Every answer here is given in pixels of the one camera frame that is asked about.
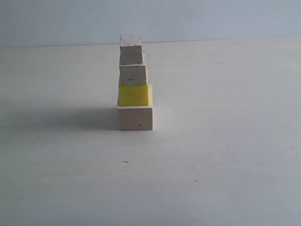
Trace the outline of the medium wooden cube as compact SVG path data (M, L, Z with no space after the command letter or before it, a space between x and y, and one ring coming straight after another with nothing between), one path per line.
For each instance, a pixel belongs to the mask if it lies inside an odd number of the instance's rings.
M142 51L142 63L122 64L119 61L119 78L123 86L146 85L148 83L148 68L146 53Z

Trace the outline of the small wooden cube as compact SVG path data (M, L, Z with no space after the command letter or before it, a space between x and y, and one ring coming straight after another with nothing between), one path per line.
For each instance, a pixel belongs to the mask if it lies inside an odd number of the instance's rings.
M143 62L142 37L140 34L122 34L119 39L120 65L134 65Z

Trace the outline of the large wooden cube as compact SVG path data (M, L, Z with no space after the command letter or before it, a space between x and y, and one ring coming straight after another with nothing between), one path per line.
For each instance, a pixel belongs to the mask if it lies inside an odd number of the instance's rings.
M152 85L148 88L149 105L121 106L121 93L118 93L117 112L121 131L153 130Z

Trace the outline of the yellow cube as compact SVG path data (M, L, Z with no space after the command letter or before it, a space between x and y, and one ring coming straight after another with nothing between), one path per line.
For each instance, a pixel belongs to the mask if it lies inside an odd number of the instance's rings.
M125 86L119 79L117 105L122 107L152 105L151 84L149 83L148 69L146 69L146 84Z

